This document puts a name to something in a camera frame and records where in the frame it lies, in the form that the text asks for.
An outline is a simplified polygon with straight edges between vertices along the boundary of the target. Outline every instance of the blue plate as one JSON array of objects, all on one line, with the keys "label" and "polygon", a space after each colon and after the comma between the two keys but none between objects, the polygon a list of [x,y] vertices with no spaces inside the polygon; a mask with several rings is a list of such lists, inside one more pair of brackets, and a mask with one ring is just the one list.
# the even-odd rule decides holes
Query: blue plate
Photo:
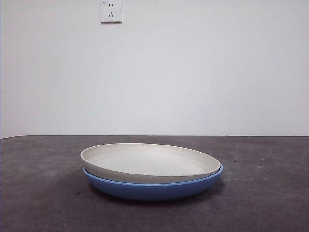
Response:
[{"label": "blue plate", "polygon": [[188,197],[212,186],[222,173],[223,166],[215,174],[198,179],[165,184],[136,184],[106,180],[90,174],[85,167],[84,173],[90,183],[98,190],[115,197],[141,201],[161,201]]}]

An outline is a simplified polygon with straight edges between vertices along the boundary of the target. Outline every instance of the white wall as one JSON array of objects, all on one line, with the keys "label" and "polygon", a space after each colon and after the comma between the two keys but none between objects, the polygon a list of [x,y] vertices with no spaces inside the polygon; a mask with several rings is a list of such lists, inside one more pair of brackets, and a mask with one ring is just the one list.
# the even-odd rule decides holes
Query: white wall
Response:
[{"label": "white wall", "polygon": [[308,0],[1,1],[1,136],[309,135]]}]

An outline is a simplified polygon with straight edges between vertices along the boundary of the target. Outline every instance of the plate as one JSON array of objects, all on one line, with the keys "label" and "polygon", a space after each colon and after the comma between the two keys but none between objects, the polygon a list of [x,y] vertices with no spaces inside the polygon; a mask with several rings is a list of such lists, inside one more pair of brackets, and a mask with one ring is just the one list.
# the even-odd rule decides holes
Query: plate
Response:
[{"label": "plate", "polygon": [[220,163],[205,153],[159,144],[105,144],[81,152],[92,175],[119,182],[162,184],[201,179]]},{"label": "plate", "polygon": [[219,171],[215,174],[198,180],[165,184],[136,184],[98,178],[83,168],[90,183],[98,190],[115,197],[141,201],[173,200],[198,194],[212,186],[219,179],[222,170],[223,166],[220,165]]}]

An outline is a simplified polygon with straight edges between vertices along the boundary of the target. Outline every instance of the electrical outlet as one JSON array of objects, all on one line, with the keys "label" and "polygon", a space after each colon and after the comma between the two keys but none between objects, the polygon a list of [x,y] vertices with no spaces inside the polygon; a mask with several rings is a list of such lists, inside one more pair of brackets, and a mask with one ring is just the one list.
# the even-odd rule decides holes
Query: electrical outlet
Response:
[{"label": "electrical outlet", "polygon": [[100,14],[101,23],[121,23],[122,0],[103,0]]}]

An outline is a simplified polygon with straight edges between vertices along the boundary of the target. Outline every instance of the concrete surface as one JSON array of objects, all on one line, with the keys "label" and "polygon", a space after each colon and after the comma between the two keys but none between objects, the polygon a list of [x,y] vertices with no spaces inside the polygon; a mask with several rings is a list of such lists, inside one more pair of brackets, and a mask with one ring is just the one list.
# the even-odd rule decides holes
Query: concrete surface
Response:
[{"label": "concrete surface", "polygon": [[[169,202],[118,199],[91,187],[79,153],[158,143],[216,157],[209,190]],[[309,231],[309,137],[21,136],[1,139],[3,232]]]}]

